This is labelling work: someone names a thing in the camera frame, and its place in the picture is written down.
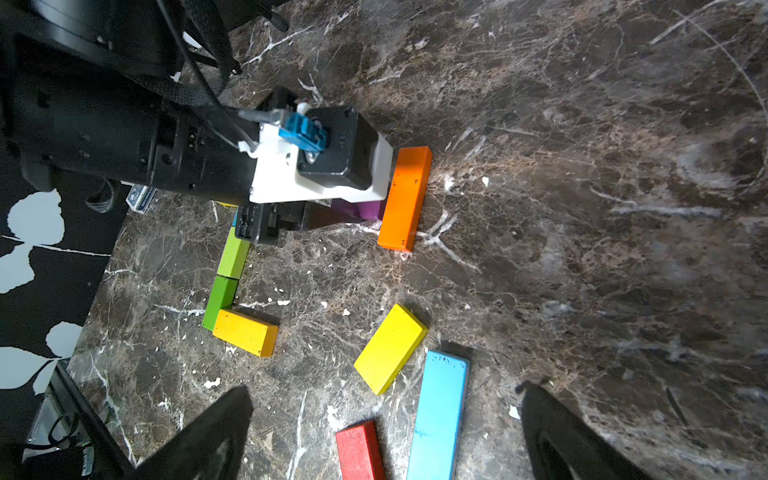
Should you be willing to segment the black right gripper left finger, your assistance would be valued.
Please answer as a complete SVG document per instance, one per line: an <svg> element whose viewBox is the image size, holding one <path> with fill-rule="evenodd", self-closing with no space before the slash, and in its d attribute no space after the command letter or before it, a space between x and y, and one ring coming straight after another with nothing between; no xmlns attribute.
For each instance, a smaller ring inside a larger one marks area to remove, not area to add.
<svg viewBox="0 0 768 480"><path fill-rule="evenodd" d="M253 406L248 388L232 388L143 461L131 479L235 479Z"/></svg>

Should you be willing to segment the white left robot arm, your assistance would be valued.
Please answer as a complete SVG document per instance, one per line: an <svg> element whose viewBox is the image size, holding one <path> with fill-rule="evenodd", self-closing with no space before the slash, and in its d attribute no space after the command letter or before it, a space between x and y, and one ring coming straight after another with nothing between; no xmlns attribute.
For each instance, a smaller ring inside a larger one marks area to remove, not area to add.
<svg viewBox="0 0 768 480"><path fill-rule="evenodd" d="M307 201L250 204L255 125L219 102L240 73L229 39L287 21L273 1L5 1L1 5L1 203L77 191L112 210L139 184L238 207L245 240L338 222Z"/></svg>

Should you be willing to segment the orange block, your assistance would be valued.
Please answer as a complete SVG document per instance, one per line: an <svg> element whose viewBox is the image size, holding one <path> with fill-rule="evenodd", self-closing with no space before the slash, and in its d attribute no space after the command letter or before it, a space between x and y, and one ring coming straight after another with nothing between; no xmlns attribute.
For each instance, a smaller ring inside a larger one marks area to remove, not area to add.
<svg viewBox="0 0 768 480"><path fill-rule="evenodd" d="M377 244L411 252L416 238L432 164L427 146L399 151Z"/></svg>

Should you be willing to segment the red block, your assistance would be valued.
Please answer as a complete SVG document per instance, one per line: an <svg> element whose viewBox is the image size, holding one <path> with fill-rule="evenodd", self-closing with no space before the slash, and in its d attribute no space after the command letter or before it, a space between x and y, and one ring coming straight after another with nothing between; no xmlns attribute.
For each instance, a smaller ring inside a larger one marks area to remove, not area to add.
<svg viewBox="0 0 768 480"><path fill-rule="evenodd" d="M343 480L385 480L375 422L367 420L335 434Z"/></svg>

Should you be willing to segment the purple block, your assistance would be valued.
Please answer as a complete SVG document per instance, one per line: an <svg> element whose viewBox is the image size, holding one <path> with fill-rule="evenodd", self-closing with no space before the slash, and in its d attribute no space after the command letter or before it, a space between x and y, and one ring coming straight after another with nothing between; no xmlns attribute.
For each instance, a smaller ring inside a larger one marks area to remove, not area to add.
<svg viewBox="0 0 768 480"><path fill-rule="evenodd" d="M375 221L383 219L386 201L350 203L343 199L333 199L331 208L358 219Z"/></svg>

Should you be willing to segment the long yellow block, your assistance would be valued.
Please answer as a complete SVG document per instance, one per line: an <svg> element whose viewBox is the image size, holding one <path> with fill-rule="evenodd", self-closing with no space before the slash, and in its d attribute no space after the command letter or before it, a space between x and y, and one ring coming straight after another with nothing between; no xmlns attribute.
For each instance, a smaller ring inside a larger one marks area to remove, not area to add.
<svg viewBox="0 0 768 480"><path fill-rule="evenodd" d="M248 315L222 309L217 315L213 335L255 356L271 357L279 328Z"/></svg>

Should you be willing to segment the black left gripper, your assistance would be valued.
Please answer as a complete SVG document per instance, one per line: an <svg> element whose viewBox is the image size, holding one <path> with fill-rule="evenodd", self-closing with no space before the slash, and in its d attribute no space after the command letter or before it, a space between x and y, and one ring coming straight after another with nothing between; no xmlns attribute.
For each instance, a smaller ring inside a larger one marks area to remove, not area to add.
<svg viewBox="0 0 768 480"><path fill-rule="evenodd" d="M276 245L280 232L306 231L336 223L336 212L312 202L247 204L235 219L235 237L256 244Z"/></svg>

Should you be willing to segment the green block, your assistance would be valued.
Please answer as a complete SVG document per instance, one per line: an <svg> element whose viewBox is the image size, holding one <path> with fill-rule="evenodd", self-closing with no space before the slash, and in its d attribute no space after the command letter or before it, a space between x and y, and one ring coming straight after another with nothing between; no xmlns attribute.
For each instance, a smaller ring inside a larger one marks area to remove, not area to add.
<svg viewBox="0 0 768 480"><path fill-rule="evenodd" d="M238 284L238 279L219 275L216 276L202 321L202 326L205 329L213 331L219 311L222 309L229 309L232 306Z"/></svg>

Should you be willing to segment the pale yellow block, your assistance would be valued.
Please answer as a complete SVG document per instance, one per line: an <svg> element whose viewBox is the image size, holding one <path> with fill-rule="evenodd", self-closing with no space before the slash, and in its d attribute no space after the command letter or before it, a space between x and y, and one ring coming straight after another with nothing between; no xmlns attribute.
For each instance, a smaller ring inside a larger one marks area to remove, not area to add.
<svg viewBox="0 0 768 480"><path fill-rule="evenodd" d="M239 280L245 268L250 246L251 243L248 240L243 240L236 236L236 228L232 226L228 233L217 274Z"/></svg>

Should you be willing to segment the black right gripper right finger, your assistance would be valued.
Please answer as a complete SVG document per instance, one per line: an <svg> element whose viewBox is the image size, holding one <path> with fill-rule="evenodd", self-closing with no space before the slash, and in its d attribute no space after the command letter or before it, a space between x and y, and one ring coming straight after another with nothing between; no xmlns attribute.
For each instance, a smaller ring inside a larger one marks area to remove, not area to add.
<svg viewBox="0 0 768 480"><path fill-rule="evenodd" d="M647 479L578 416L538 384L524 382L521 422L537 479Z"/></svg>

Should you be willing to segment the small yellow block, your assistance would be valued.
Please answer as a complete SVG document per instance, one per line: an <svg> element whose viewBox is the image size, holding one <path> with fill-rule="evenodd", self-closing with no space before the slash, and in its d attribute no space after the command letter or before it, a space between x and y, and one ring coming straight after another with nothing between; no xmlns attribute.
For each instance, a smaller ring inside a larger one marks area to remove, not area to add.
<svg viewBox="0 0 768 480"><path fill-rule="evenodd" d="M375 395L382 395L428 333L410 310L395 304L354 362Z"/></svg>

